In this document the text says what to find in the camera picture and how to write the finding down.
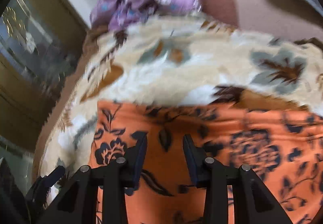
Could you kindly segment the orange black floral garment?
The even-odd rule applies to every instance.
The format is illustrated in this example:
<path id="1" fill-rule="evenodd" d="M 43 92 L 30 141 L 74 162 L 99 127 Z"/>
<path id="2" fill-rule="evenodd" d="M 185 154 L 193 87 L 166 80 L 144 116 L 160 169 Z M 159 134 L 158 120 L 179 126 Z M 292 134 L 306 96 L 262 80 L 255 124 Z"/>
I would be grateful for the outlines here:
<path id="1" fill-rule="evenodd" d="M 139 186 L 125 192 L 130 223 L 202 222 L 205 191 L 192 186 L 186 134 L 226 166 L 250 165 L 293 223 L 310 223 L 321 208 L 321 116 L 230 103 L 166 108 L 101 101 L 91 167 L 124 156 L 141 137 L 148 140 Z"/>

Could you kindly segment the cream leaf pattern blanket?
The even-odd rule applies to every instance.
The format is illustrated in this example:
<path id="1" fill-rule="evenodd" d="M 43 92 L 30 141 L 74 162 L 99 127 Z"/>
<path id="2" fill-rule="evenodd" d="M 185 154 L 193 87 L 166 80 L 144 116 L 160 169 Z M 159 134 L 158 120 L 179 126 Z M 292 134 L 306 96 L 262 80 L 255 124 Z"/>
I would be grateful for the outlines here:
<path id="1" fill-rule="evenodd" d="M 88 159 L 99 100 L 208 104 L 222 85 L 322 114 L 322 50 L 315 40 L 291 42 L 206 17 L 157 15 L 119 32 L 91 30 L 39 135 L 33 176 Z"/>

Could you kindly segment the glass door wooden cabinet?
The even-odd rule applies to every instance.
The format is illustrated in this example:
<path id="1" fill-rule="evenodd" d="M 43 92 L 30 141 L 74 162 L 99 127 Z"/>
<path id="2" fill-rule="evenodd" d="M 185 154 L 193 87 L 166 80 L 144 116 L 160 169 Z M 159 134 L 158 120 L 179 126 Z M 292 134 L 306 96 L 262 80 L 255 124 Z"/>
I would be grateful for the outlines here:
<path id="1" fill-rule="evenodd" d="M 68 0 L 1 0 L 1 136 L 33 151 L 82 54 L 86 24 Z"/>

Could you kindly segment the purple floral crumpled garment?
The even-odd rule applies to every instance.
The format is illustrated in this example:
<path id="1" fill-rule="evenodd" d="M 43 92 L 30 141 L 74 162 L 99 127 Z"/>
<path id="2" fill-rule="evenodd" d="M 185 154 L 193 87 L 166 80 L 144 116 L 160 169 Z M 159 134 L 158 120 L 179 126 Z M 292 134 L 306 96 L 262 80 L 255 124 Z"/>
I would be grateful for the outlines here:
<path id="1" fill-rule="evenodd" d="M 92 28 L 108 26 L 119 31 L 137 22 L 146 22 L 155 13 L 186 15 L 200 10 L 199 0 L 98 0 L 90 13 Z"/>

